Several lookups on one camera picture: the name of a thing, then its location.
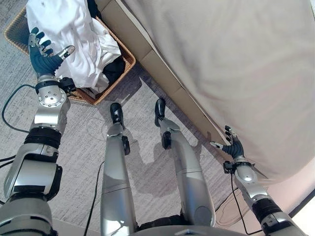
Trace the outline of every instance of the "laundry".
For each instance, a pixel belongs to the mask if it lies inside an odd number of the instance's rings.
[[[108,30],[90,16],[86,0],[29,0],[29,29],[45,32],[41,41],[51,40],[55,53],[68,45],[76,50],[56,71],[57,77],[70,77],[77,88],[100,87],[110,81],[102,72],[121,55]]]
[[[108,80],[108,83],[103,80],[98,81],[95,87],[82,88],[91,98],[96,99],[99,93],[102,93],[108,86],[112,85],[125,71],[126,63],[122,56],[116,58],[112,63],[109,63],[103,69],[103,76]]]

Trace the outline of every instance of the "black cable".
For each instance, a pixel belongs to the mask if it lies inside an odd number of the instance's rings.
[[[15,158],[15,155],[12,156],[12,157],[8,157],[8,158],[4,158],[4,159],[0,159],[0,162],[3,162],[3,161],[9,161],[9,160],[12,160]]]
[[[89,224],[90,224],[90,221],[91,221],[92,212],[93,212],[94,203],[95,203],[96,194],[97,194],[97,183],[98,183],[99,172],[100,172],[100,168],[102,167],[103,163],[104,163],[104,162],[102,162],[102,163],[100,164],[99,169],[98,169],[98,172],[97,172],[97,178],[96,178],[96,184],[95,184],[94,198],[93,198],[92,206],[91,206],[91,209],[90,209],[90,214],[89,214],[89,218],[88,218],[88,221],[87,221],[87,225],[86,225],[85,230],[84,230],[84,236],[86,236],[86,235],[87,235],[88,228],[89,228]]]
[[[17,92],[18,90],[20,90],[21,88],[26,87],[26,86],[28,86],[28,87],[30,87],[30,88],[32,88],[32,89],[35,88],[35,87],[32,86],[32,85],[26,85],[26,84],[19,86],[19,87],[9,96],[8,100],[5,102],[5,104],[4,104],[4,106],[3,106],[3,109],[2,109],[1,118],[2,118],[3,122],[4,122],[7,126],[9,126],[11,129],[14,129],[14,130],[16,130],[16,131],[21,131],[21,132],[24,132],[24,133],[29,133],[27,130],[18,129],[18,128],[13,127],[13,126],[10,125],[10,124],[5,120],[5,118],[4,118],[4,112],[5,112],[6,106],[7,106],[8,103],[11,101],[12,97],[16,94],[16,92]]]
[[[4,166],[7,166],[7,165],[11,164],[11,163],[13,163],[13,161],[9,161],[9,162],[7,162],[7,163],[4,163],[4,164],[0,165],[0,169],[1,169],[2,167],[4,167]]]
[[[241,220],[242,220],[242,222],[243,222],[243,226],[244,226],[244,229],[245,229],[246,234],[247,234],[247,235],[253,235],[253,234],[256,234],[256,233],[261,232],[262,230],[257,230],[257,231],[252,232],[252,233],[248,233],[248,232],[247,232],[247,229],[246,229],[246,226],[245,226],[245,222],[244,222],[244,219],[243,219],[243,216],[242,216],[242,213],[241,213],[241,209],[240,209],[240,206],[238,205],[238,202],[237,202],[237,199],[236,199],[236,196],[235,196],[235,193],[234,193],[234,188],[233,188],[233,174],[231,174],[231,186],[232,186],[232,193],[233,193],[234,199],[235,199],[235,201],[236,201],[236,205],[237,205],[238,211],[239,211],[239,213],[240,213],[240,215],[241,215]]]

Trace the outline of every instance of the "white bedsheet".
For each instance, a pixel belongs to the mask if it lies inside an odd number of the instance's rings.
[[[125,1],[206,113],[233,127],[269,183],[315,156],[309,0]]]

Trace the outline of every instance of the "silver metal limb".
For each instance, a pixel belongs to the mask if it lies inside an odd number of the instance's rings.
[[[102,236],[127,236],[137,227],[122,137],[121,124],[113,124],[106,139],[100,211]]]
[[[192,225],[214,226],[214,206],[195,153],[177,124],[166,118],[159,120],[159,124],[162,137],[165,132],[171,134],[171,149],[185,219]]]
[[[56,235],[51,225],[50,208],[41,198],[10,199],[1,207],[0,235]]]
[[[38,78],[38,82],[58,82],[52,75],[43,75]],[[65,91],[58,85],[45,86],[38,90],[38,110],[31,125],[31,129],[36,127],[47,127],[63,134],[70,109],[70,101]]]
[[[58,153],[58,150],[48,145],[22,145],[4,181],[5,197],[9,198],[17,193],[15,187],[29,185],[44,186],[42,192],[47,194],[55,177],[56,163],[25,160],[25,157],[28,154],[53,156],[54,153]]]
[[[271,236],[306,236],[288,214],[274,203],[245,157],[237,156],[233,162],[236,166],[235,184],[242,191],[245,202],[259,220],[263,231]]]

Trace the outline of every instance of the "robot forearm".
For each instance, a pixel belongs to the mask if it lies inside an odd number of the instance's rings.
[[[225,163],[224,170],[234,173],[235,184],[266,235],[306,236],[258,182],[252,165],[244,156],[235,157],[233,164]]]

